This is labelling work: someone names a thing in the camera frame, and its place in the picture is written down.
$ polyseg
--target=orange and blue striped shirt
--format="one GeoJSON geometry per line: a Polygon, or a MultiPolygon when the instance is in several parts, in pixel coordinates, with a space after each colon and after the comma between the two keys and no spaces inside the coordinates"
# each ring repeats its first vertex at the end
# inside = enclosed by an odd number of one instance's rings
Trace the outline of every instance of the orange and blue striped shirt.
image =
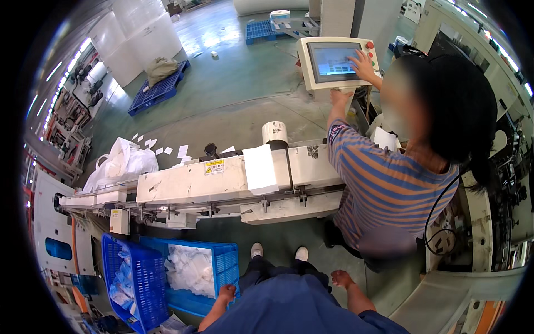
{"type": "MultiPolygon", "coordinates": [[[[334,120],[328,130],[328,159],[347,185],[334,223],[355,249],[364,233],[383,225],[422,237],[434,202],[458,175],[456,165],[436,174],[399,152],[383,150],[341,119],[334,120]]],[[[455,181],[443,194],[430,222],[447,206],[457,187],[455,181]]]]}

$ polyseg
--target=blue pants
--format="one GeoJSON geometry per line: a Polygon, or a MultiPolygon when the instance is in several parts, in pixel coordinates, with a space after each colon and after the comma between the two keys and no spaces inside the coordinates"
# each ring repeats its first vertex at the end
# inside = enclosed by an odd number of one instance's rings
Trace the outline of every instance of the blue pants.
{"type": "Polygon", "coordinates": [[[256,255],[248,264],[247,271],[239,278],[239,291],[245,293],[249,287],[258,285],[261,282],[273,278],[280,274],[312,275],[315,276],[325,287],[328,293],[332,292],[332,287],[328,286],[328,276],[320,273],[311,263],[295,259],[291,267],[275,267],[265,260],[261,255],[256,255]]]}

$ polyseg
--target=blue window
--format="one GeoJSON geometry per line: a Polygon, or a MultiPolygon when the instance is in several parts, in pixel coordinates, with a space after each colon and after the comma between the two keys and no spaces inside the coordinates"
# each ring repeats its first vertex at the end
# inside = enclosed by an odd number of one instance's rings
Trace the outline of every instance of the blue window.
{"type": "Polygon", "coordinates": [[[51,257],[71,260],[72,259],[72,248],[69,244],[57,241],[52,238],[46,238],[44,240],[44,245],[46,247],[46,252],[51,257]]]}

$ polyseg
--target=warning label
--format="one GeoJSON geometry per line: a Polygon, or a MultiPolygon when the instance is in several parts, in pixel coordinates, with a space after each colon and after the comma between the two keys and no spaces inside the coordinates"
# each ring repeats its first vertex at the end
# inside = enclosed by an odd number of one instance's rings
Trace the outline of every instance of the warning label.
{"type": "Polygon", "coordinates": [[[224,160],[210,161],[205,163],[206,175],[224,173],[224,160]]]}

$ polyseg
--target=black hair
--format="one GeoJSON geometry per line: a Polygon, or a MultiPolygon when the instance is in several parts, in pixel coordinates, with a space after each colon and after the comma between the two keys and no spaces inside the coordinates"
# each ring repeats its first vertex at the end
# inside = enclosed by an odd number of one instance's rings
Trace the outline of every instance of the black hair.
{"type": "Polygon", "coordinates": [[[494,190],[496,172],[489,156],[497,127],[497,101],[484,73],[460,55],[403,56],[395,61],[399,60],[431,114],[428,141],[432,150],[472,171],[476,184],[471,190],[494,190]]]}

